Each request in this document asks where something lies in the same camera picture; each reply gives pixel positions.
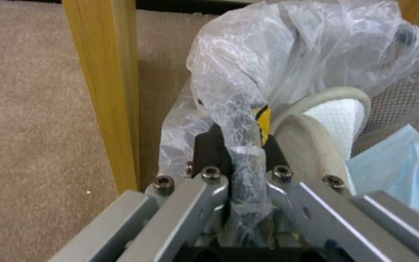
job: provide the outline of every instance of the yellow tape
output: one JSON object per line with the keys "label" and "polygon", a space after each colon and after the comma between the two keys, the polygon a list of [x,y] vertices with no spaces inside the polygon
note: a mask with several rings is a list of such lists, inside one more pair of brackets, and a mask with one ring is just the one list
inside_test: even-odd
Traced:
{"label": "yellow tape", "polygon": [[261,143],[264,146],[268,140],[269,128],[271,123],[271,108],[265,106],[263,108],[254,109],[254,114],[256,116],[256,122],[260,127],[261,133]]}

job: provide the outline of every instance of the screw head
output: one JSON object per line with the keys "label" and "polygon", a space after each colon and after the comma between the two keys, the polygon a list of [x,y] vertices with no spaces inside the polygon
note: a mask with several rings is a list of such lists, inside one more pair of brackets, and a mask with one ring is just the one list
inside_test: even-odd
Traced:
{"label": "screw head", "polygon": [[191,178],[193,173],[193,162],[187,161],[185,164],[185,177]]}
{"label": "screw head", "polygon": [[344,181],[340,177],[336,177],[333,175],[324,176],[323,182],[325,182],[328,186],[335,190],[341,190],[346,186]]}
{"label": "screw head", "polygon": [[204,181],[209,183],[219,182],[219,179],[221,179],[221,170],[216,166],[206,166],[201,171],[201,177]]}
{"label": "screw head", "polygon": [[289,166],[279,165],[272,169],[272,177],[279,183],[289,183],[292,176],[293,172]]}
{"label": "screw head", "polygon": [[170,176],[158,176],[153,182],[155,192],[161,196],[168,196],[174,191],[174,179]]}

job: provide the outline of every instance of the wooden post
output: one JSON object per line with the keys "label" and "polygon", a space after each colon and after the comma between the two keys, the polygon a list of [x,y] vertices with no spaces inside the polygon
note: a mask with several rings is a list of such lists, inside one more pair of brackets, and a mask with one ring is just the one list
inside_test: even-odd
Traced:
{"label": "wooden post", "polygon": [[63,6],[117,189],[138,190],[135,1],[63,0]]}

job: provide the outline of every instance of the wrapped object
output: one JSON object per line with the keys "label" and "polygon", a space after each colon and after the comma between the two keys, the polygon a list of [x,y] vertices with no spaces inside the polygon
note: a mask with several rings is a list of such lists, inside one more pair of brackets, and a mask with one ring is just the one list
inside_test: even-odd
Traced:
{"label": "wrapped object", "polygon": [[195,136],[218,124],[234,166],[233,230],[223,244],[269,246],[272,207],[254,110],[269,105],[275,116],[334,86],[376,96],[419,68],[419,28],[392,0],[262,2],[206,24],[187,68],[195,104],[184,92],[165,120],[160,174],[183,175]]}

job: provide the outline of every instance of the carpet floor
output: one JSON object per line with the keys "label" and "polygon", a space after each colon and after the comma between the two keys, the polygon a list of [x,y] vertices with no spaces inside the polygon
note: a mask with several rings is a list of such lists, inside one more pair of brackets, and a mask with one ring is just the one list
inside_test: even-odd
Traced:
{"label": "carpet floor", "polygon": [[[207,15],[137,12],[141,187]],[[117,197],[63,8],[0,1],[0,261],[45,261]]]}

